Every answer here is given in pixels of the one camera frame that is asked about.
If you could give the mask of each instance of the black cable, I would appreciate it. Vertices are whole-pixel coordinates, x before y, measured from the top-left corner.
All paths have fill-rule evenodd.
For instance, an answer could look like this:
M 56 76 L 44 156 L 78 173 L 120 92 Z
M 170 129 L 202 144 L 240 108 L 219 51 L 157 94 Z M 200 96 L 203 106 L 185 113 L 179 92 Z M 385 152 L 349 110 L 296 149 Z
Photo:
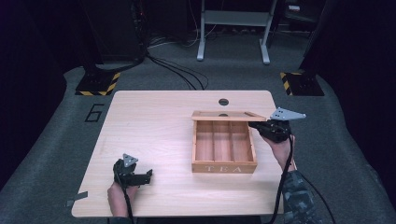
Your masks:
M 165 43 L 165 41 L 168 39 L 168 37 L 163 36 L 163 35 L 154 35 L 150 41 L 148 42 L 148 47 L 156 46 L 156 45 L 161 45 Z
M 184 82 L 186 82 L 186 84 L 187 84 L 187 86 L 189 87 L 190 90 L 191 90 L 191 87 L 193 87 L 193 88 L 196 90 L 196 88 L 194 87 L 194 85 L 192 85 L 192 83 L 190 83 L 188 79 L 186 79 L 186 78 L 185 78 L 183 75 L 181 75 L 179 72 L 177 72 L 177 71 L 173 70 L 172 68 L 168 67 L 168 65 L 167 65 L 166 63 L 163 63 L 163 62 L 161 62 L 161 61 L 158 61 L 156 58 L 153 58 L 153 57 L 151 57 L 151 56 L 147 56 L 147 57 L 148 57 L 152 62 L 158 64 L 159 66 L 164 67 L 164 68 L 166 68 L 166 69 L 168 69 L 168 70 L 170 70 L 170 71 L 176 73 L 179 77 L 181 77 L 181 78 L 184 80 Z
M 285 183 L 286 175 L 288 174 L 288 170 L 289 170 L 290 163 L 291 163 L 291 158 L 293 155 L 293 140 L 291 138 L 291 134 L 289 135 L 289 142 L 290 142 L 290 153 L 289 153 L 288 159 L 286 160 L 286 165 L 285 165 L 285 168 L 283 169 L 282 176 L 280 177 L 280 181 L 279 181 L 279 186 L 277 188 L 274 213 L 271 217 L 271 220 L 269 222 L 265 222 L 263 224 L 272 224 L 275 222 L 276 217 L 277 217 L 277 210 L 279 209 L 279 202 L 280 202 L 280 194 L 282 193 L 283 184 Z
M 184 66 L 182 66 L 182 65 L 180 65 L 180 64 L 178 64 L 178 63 L 170 62 L 170 61 L 167 61 L 167 60 L 165 60 L 165 59 L 161 59 L 161 58 L 156 58 L 156 59 L 157 59 L 157 60 L 162 60 L 162 61 L 167 62 L 167 63 L 172 63 L 172 64 L 174 64 L 174 65 L 176 65 L 176 66 L 173 66 L 173 65 L 170 65 L 170 64 L 168 64 L 168 65 L 171 66 L 171 67 L 173 67 L 173 68 L 175 68 L 175 69 L 177 69 L 177 70 L 179 70 L 179 71 L 185 72 L 185 73 L 191 75 L 192 77 L 194 77 L 194 78 L 199 82 L 199 84 L 200 84 L 200 86 L 201 86 L 201 88 L 202 88 L 203 91 L 204 91 L 204 90 L 206 89 L 206 87 L 209 85 L 209 78 L 207 78 L 207 76 L 205 76 L 205 75 L 202 74 L 202 73 L 196 72 L 196 71 L 194 71 L 194 70 L 192 70 L 192 69 L 190 69 L 190 68 L 188 68 L 188 67 L 184 67 Z M 204 86 L 204 84 L 201 82 L 201 80 L 200 80 L 196 75 L 194 75 L 193 73 L 188 72 L 188 71 L 183 70 L 183 69 L 180 69 L 180 68 L 178 68 L 177 66 L 178 66 L 178 67 L 181 67 L 181 68 L 184 68 L 184 69 L 186 69 L 186 70 L 190 70 L 190 71 L 192 71 L 193 73 L 196 73 L 196 74 L 199 74 L 199 75 L 203 76 L 203 77 L 206 79 L 206 85 Z
M 128 216 L 129 219 L 131 219 L 132 224 L 134 224 L 134 214 L 132 213 L 132 206 L 131 206 L 131 201 L 129 199 L 129 195 L 126 192 L 126 188 L 122 185 L 121 181 L 120 181 L 120 176 L 119 173 L 116 173 L 116 177 L 119 180 L 120 183 L 120 187 L 122 189 L 122 192 L 124 194 L 124 198 L 125 198 L 125 202 L 126 202 L 126 206 L 128 207 Z
M 174 65 L 172 65 L 172 64 L 169 64 L 169 63 L 172 63 L 172 62 L 169 62 L 169 61 L 167 61 L 167 60 L 165 60 L 165 59 L 159 59 L 159 58 L 156 58 L 156 57 L 152 57 L 152 56 L 150 56 L 149 54 L 147 55 L 147 57 L 148 57 L 152 62 L 158 64 L 159 66 L 162 66 L 162 67 L 164 67 L 164 68 L 166 68 L 166 69 L 168 69 L 168 70 L 170 70 L 170 71 L 176 73 L 179 77 L 181 77 L 181 78 L 184 80 L 184 82 L 186 82 L 186 84 L 189 86 L 189 89 L 190 89 L 190 90 L 191 90 L 191 87 L 193 87 L 195 90 L 197 90 L 197 88 L 196 88 L 186 77 L 184 77 L 180 72 L 187 73 L 187 74 L 189 74 L 190 76 L 194 77 L 194 78 L 199 82 L 199 84 L 200 84 L 202 90 L 205 90 L 205 88 L 206 88 L 207 85 L 208 85 L 208 78 L 207 78 L 205 75 L 201 74 L 201 73 L 195 72 L 195 71 L 193 71 L 193 70 L 191 70 L 191 69 L 189 69 L 189 68 L 186 68 L 186 67 L 183 67 L 183 66 L 181 66 L 181 65 L 178 65 L 177 63 L 173 63 L 173 64 L 175 64 L 175 65 L 177 65 L 177 66 L 179 66 L 179 67 L 182 67 L 182 68 L 184 68 L 184 69 L 191 70 L 192 72 L 195 72 L 195 73 L 200 74 L 201 76 L 205 77 L 205 78 L 206 78 L 206 85 L 205 85 L 205 86 L 203 85 L 202 81 L 201 81 L 196 75 L 194 75 L 193 73 L 188 72 L 188 71 L 186 71 L 186 70 L 184 70 L 184 69 L 178 68 L 178 67 L 176 67 L 176 66 L 174 66 Z
M 303 175 L 301 174 L 301 176 L 303 177 L 303 179 L 315 190 L 315 192 L 317 193 L 317 195 L 320 197 L 320 199 L 323 201 L 324 205 L 327 208 L 327 211 L 330 214 L 330 217 L 332 218 L 332 223 L 336 223 L 335 222 L 335 218 L 334 215 L 332 214 L 332 210 L 330 209 L 330 206 L 327 204 L 326 200 L 324 199 L 323 195 L 321 195 L 321 193 L 318 191 L 317 188 L 315 188 L 315 186 Z

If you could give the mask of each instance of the hand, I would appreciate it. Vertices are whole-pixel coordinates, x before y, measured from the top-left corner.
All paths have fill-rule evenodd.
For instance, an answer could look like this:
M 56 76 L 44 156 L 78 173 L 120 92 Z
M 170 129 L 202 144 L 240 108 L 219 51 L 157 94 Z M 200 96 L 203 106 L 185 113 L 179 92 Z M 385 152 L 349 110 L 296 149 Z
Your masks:
M 138 190 L 138 186 L 128 187 L 126 192 L 129 196 L 130 202 L 134 200 L 134 195 Z M 126 205 L 125 197 L 122 192 L 121 186 L 113 182 L 107 190 L 107 199 L 110 204 L 111 214 L 113 217 L 128 217 L 128 207 Z
M 262 139 L 268 143 L 268 145 L 270 145 L 274 156 L 277 160 L 277 163 L 279 163 L 280 167 L 282 168 L 282 170 L 285 169 L 286 166 L 286 161 L 289 157 L 290 154 L 290 140 L 287 139 L 286 141 L 280 142 L 280 143 L 275 143 L 271 140 L 269 140 L 268 138 L 262 137 Z M 292 142 L 293 142 L 293 147 L 294 147 L 294 140 L 295 137 L 294 135 L 291 136 Z M 295 167 L 295 163 L 294 163 L 294 158 L 291 155 L 291 165 L 289 166 L 289 170 L 288 171 L 293 171 L 296 170 Z

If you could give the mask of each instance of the camouflage sleeve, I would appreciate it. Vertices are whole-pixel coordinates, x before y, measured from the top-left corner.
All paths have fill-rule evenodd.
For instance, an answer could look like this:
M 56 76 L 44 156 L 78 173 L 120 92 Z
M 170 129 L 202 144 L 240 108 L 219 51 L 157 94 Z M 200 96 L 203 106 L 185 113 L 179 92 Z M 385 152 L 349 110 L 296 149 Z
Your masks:
M 300 172 L 288 172 L 282 193 L 286 224 L 322 223 L 317 215 L 313 195 L 305 187 Z

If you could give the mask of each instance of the table leg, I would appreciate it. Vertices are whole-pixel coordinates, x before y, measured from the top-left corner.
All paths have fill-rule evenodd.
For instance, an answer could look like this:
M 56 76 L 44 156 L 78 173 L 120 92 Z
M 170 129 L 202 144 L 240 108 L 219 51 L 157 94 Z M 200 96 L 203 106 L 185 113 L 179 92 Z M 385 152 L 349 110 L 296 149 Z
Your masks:
M 203 61 L 205 53 L 205 0 L 201 4 L 201 39 L 199 41 L 197 60 Z
M 267 39 L 268 35 L 271 30 L 271 23 L 274 17 L 274 12 L 275 12 L 275 7 L 276 7 L 276 2 L 277 0 L 273 0 L 273 3 L 271 4 L 271 9 L 269 11 L 268 19 L 267 19 L 267 24 L 265 26 L 265 31 L 262 39 L 260 39 L 260 48 L 262 50 L 262 62 L 264 64 L 270 64 L 270 57 L 268 55 L 268 49 L 267 49 Z

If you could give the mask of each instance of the handheld controller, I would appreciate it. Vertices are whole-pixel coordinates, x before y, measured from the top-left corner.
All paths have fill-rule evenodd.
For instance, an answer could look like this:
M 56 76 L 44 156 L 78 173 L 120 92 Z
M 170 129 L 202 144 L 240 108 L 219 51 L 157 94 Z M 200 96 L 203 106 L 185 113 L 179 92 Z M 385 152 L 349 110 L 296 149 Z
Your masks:
M 261 136 L 280 143 L 291 135 L 289 120 L 304 119 L 306 115 L 279 107 L 270 118 L 267 121 L 250 121 L 248 126 L 257 129 Z
M 136 167 L 137 158 L 123 154 L 123 160 L 119 159 L 113 166 L 114 181 L 123 189 L 128 186 L 140 186 L 149 184 L 152 176 L 152 170 L 146 172 L 145 175 L 136 175 L 134 168 Z

